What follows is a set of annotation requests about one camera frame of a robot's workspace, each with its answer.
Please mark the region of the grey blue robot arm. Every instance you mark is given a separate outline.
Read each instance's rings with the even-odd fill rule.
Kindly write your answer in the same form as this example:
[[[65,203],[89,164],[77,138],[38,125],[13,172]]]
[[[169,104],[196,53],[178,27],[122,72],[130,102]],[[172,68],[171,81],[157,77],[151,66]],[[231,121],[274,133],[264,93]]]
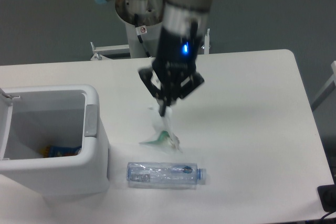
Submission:
[[[160,26],[152,65],[139,70],[144,85],[158,101],[160,116],[203,83],[203,77],[196,70],[196,57],[212,0],[95,1],[115,1],[120,17],[135,28]]]

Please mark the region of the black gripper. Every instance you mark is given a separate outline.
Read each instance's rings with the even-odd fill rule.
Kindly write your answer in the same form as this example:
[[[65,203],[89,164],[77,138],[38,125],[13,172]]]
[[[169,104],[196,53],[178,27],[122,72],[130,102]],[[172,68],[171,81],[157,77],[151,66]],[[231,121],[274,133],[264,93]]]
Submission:
[[[170,105],[174,105],[178,99],[185,99],[204,83],[202,75],[196,72],[195,63],[200,42],[196,26],[183,36],[162,28],[153,68],[138,70],[150,95],[159,102],[160,117],[165,116],[166,98],[170,98]],[[153,71],[161,83],[160,89],[152,82]]]

